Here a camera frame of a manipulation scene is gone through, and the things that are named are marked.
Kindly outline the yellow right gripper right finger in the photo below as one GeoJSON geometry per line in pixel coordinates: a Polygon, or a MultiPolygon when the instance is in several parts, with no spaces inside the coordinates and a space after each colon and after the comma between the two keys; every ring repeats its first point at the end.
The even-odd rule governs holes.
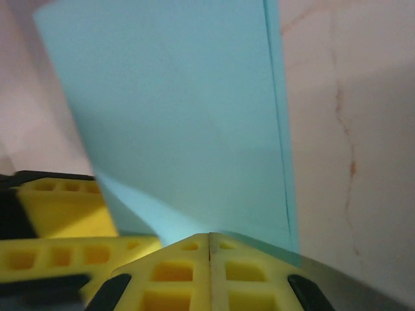
{"type": "Polygon", "coordinates": [[[210,234],[212,310],[333,310],[308,274],[220,233],[210,234]]]}

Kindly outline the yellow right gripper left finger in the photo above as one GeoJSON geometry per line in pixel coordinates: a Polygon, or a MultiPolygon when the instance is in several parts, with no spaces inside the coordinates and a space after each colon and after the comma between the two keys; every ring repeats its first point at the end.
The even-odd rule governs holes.
{"type": "Polygon", "coordinates": [[[195,234],[114,270],[86,310],[210,310],[208,234],[195,234]]]}

